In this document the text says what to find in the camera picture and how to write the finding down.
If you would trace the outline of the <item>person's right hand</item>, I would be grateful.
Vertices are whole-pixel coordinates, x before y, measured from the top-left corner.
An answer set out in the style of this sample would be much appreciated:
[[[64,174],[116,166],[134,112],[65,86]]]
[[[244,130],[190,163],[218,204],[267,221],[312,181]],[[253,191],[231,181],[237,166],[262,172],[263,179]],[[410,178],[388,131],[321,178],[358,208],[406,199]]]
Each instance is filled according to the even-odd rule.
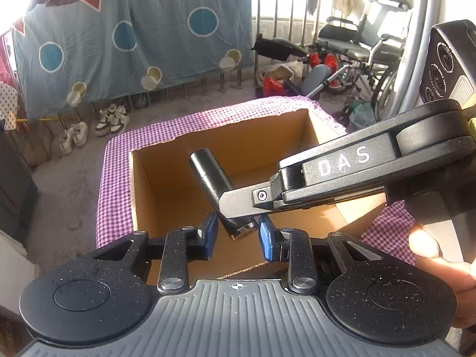
[[[416,266],[439,277],[455,293],[458,309],[452,326],[469,328],[475,325],[475,261],[452,263],[442,258],[438,242],[418,223],[411,228],[408,243],[416,256]]]

